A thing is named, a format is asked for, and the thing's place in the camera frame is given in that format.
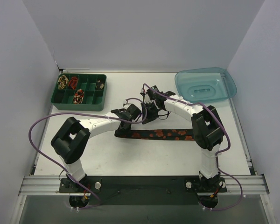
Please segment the teal translucent plastic tub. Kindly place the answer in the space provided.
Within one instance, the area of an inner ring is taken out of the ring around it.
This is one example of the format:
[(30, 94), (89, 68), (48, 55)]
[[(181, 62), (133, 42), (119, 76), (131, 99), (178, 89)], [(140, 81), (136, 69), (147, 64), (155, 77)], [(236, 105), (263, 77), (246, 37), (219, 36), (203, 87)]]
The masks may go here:
[(175, 85), (179, 95), (191, 103), (223, 101), (237, 93), (229, 72), (219, 67), (180, 71), (175, 75)]

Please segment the rolled beige brown tie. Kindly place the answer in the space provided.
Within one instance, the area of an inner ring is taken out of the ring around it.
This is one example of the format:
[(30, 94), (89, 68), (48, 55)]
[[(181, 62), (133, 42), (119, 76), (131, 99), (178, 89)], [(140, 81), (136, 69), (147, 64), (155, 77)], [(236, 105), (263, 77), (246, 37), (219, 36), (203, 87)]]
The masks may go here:
[(65, 89), (68, 85), (69, 79), (66, 75), (61, 75), (57, 81), (57, 87), (59, 90)]

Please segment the green compartment organizer tray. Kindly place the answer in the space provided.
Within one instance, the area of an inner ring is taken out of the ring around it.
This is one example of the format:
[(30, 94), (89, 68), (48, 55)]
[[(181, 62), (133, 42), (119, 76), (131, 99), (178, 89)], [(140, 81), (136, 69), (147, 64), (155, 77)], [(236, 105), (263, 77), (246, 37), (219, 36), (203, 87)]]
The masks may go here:
[(58, 110), (102, 111), (105, 105), (105, 74), (62, 73), (58, 76), (51, 103)]

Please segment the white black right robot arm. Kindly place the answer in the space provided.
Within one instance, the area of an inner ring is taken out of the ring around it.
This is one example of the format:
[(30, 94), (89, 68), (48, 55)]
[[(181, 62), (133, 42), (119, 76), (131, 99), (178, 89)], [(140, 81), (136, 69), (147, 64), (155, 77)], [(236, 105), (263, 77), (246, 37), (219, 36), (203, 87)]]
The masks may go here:
[(218, 154), (226, 135), (225, 128), (213, 106), (202, 103), (191, 103), (175, 93), (159, 92), (158, 89), (143, 90), (140, 93), (146, 110), (147, 118), (155, 120), (159, 111), (174, 113), (192, 124), (193, 139), (201, 148), (201, 168), (199, 171), (200, 188), (206, 192), (215, 189), (218, 193), (225, 187), (224, 180), (219, 171)]

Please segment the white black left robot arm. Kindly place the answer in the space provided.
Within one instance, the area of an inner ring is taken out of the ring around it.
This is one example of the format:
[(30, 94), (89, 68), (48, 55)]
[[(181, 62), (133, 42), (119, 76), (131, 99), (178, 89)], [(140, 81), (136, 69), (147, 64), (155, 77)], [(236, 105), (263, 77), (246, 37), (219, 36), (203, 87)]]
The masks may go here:
[(61, 158), (68, 177), (78, 182), (86, 177), (80, 158), (90, 138), (115, 131), (120, 125), (129, 125), (140, 115), (141, 110), (130, 104), (127, 108), (115, 109), (90, 119), (77, 120), (75, 117), (66, 119), (53, 137), (51, 146)]

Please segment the rolled dark patterned tie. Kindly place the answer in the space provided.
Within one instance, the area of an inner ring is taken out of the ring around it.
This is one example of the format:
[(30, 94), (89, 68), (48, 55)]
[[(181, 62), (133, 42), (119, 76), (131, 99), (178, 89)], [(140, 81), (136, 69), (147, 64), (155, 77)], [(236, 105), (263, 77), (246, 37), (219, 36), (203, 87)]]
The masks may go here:
[(105, 81), (102, 79), (99, 79), (96, 81), (96, 90), (102, 91), (105, 87)]

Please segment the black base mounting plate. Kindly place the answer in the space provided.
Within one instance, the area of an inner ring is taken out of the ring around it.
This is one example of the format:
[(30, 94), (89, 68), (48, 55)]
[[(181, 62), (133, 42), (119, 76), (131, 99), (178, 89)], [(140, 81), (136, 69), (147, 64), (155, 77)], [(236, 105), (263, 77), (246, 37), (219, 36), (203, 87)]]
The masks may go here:
[(77, 184), (62, 178), (59, 193), (72, 207), (88, 205), (195, 205), (214, 208), (227, 191), (224, 178), (195, 176), (86, 176)]

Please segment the black orange floral tie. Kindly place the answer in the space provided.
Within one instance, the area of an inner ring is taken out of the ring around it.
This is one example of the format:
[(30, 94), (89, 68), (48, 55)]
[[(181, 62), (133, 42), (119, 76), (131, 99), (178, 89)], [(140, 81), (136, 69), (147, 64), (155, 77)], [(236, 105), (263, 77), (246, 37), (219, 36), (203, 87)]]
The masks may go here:
[(194, 141), (192, 129), (116, 130), (114, 135), (126, 139)]

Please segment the rolled red black tie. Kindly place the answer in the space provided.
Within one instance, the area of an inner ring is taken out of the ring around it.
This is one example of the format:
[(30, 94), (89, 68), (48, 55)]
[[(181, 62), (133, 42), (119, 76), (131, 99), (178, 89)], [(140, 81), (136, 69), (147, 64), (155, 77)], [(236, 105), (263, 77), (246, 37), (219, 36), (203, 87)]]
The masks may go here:
[(68, 88), (75, 90), (78, 84), (78, 77), (72, 77), (68, 82)]

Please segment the aluminium front rail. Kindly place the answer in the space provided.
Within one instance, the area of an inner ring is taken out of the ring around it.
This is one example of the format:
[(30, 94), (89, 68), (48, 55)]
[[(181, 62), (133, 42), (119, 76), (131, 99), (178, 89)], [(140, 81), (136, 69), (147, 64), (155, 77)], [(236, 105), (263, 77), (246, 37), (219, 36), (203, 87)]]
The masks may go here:
[[(237, 195), (240, 188), (244, 195), (269, 194), (269, 188), (263, 175), (236, 176), (238, 182), (228, 176), (224, 176), (227, 194)], [(58, 176), (25, 176), (23, 178), (20, 196), (54, 196), (58, 195), (60, 178)]]

